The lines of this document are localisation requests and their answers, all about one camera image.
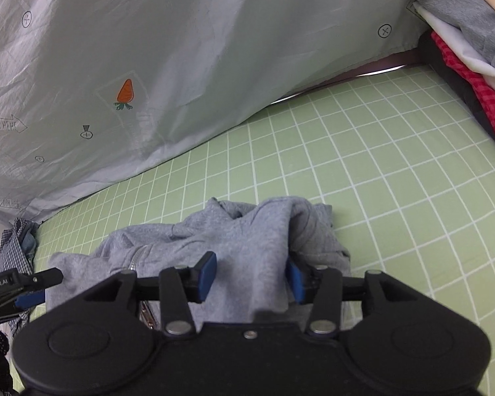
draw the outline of white cloth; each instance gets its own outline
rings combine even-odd
[[[0,219],[47,219],[414,48],[407,1],[0,0]]]
[[[467,42],[458,28],[449,25],[447,22],[438,19],[435,15],[425,10],[417,2],[414,3],[417,12],[426,20],[429,26],[437,32],[447,46],[457,55],[457,57],[474,73],[483,76],[486,83],[495,89],[495,68],[489,65],[484,57],[479,54]]]

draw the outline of clothing pile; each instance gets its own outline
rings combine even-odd
[[[207,251],[218,259],[216,278],[204,303],[189,304],[198,328],[205,321],[306,324],[311,305],[297,305],[286,284],[289,252],[312,265],[350,276],[350,256],[332,229],[332,207],[304,198],[271,198],[258,206],[211,198],[183,222],[144,224],[112,232],[90,255],[55,253],[50,267],[63,282],[46,291],[50,310],[123,269],[154,277],[162,269],[193,267]],[[159,302],[150,311],[160,323]]]
[[[495,139],[495,0],[416,0],[414,6],[433,29],[420,42],[423,58],[435,70],[443,65],[438,73]],[[437,50],[439,62],[432,57]]]

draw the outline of red plaid shirt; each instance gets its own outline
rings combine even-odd
[[[466,67],[437,33],[433,31],[431,37],[442,52],[442,58],[444,58],[447,67],[455,70],[463,79],[469,82],[491,126],[495,130],[495,90],[488,86],[482,75],[474,73]]]

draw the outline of hoodie zipper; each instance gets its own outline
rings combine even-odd
[[[137,252],[134,253],[134,256],[132,256],[132,259],[130,260],[130,264],[128,265],[128,269],[130,269],[131,271],[136,271],[136,265],[142,255],[143,255],[143,249],[140,248]],[[141,301],[139,303],[139,318],[150,329],[154,330],[158,328],[158,322],[156,321],[154,315],[152,314],[152,310],[150,309],[150,305],[148,301]]]

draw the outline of green grid mat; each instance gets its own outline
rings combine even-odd
[[[117,228],[179,222],[213,196],[283,195],[333,206],[355,275],[386,270],[481,325],[493,346],[481,389],[495,396],[495,144],[427,66],[272,105],[83,199],[41,226],[35,269]]]

